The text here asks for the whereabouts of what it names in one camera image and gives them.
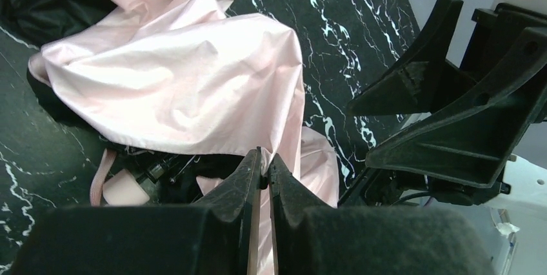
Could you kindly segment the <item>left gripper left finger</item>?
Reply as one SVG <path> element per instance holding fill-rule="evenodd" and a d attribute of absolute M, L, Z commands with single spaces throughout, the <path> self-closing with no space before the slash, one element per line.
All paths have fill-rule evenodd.
<path fill-rule="evenodd" d="M 185 205 L 65 207 L 32 229 L 12 274 L 255 274 L 259 148 Z"/>

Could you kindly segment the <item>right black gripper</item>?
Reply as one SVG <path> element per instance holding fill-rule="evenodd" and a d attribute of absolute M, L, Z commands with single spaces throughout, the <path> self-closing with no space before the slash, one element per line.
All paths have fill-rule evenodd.
<path fill-rule="evenodd" d="M 512 150 L 546 119 L 546 16 L 477 9 L 459 66 L 447 59 L 462 0 L 436 0 L 409 49 L 347 105 L 352 116 L 426 114 L 371 149 L 341 206 L 400 205 L 405 190 L 454 205 L 516 191 Z"/>

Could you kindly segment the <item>pink and black folding umbrella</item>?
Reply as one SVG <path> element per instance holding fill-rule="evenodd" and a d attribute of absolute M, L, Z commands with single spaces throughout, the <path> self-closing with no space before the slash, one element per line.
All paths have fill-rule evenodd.
<path fill-rule="evenodd" d="M 83 202 L 92 175 L 68 112 L 92 143 L 180 154 L 279 154 L 337 201 L 336 160 L 303 128 L 296 33 L 233 0 L 1 0 L 1 268 L 49 207 Z"/>

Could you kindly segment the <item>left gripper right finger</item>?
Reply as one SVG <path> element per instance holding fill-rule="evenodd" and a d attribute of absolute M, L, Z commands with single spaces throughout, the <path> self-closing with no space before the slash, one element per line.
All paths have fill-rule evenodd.
<path fill-rule="evenodd" d="M 280 156 L 268 168 L 276 274 L 493 274 L 460 214 L 418 207 L 341 207 L 319 199 Z"/>

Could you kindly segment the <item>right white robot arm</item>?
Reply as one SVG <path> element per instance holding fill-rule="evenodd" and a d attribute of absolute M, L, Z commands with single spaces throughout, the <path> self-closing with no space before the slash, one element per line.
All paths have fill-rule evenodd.
<path fill-rule="evenodd" d="M 352 99 L 352 116 L 416 120 L 371 149 L 341 206 L 453 205 L 546 212 L 546 169 L 514 154 L 546 121 L 546 0 L 473 12 L 460 65 L 447 53 L 463 6 L 437 0 L 411 47 Z"/>

